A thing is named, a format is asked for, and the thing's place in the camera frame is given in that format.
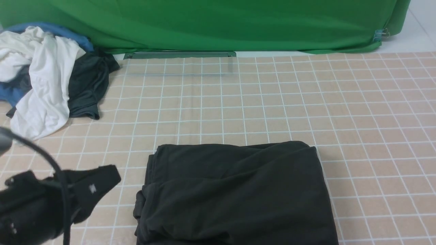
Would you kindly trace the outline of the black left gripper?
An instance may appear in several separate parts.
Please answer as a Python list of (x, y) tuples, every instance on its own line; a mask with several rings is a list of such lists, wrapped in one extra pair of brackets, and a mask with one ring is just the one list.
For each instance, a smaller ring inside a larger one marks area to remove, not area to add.
[[(63, 170), (66, 177), (68, 220), (80, 223), (87, 219), (97, 203), (121, 181), (115, 165), (89, 170)], [(64, 203), (60, 177), (38, 179), (31, 170), (16, 174), (5, 182), (4, 218), (14, 223), (48, 221), (62, 225)]]

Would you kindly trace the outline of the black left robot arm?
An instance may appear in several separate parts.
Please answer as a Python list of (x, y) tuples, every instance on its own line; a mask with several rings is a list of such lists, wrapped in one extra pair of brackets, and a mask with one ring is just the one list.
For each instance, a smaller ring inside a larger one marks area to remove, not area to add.
[[(70, 221), (90, 217), (97, 203), (121, 181), (115, 165), (89, 170), (65, 169)], [(38, 179), (33, 171), (5, 181), (0, 195), (1, 244), (41, 245), (64, 232), (64, 208), (57, 174)]]

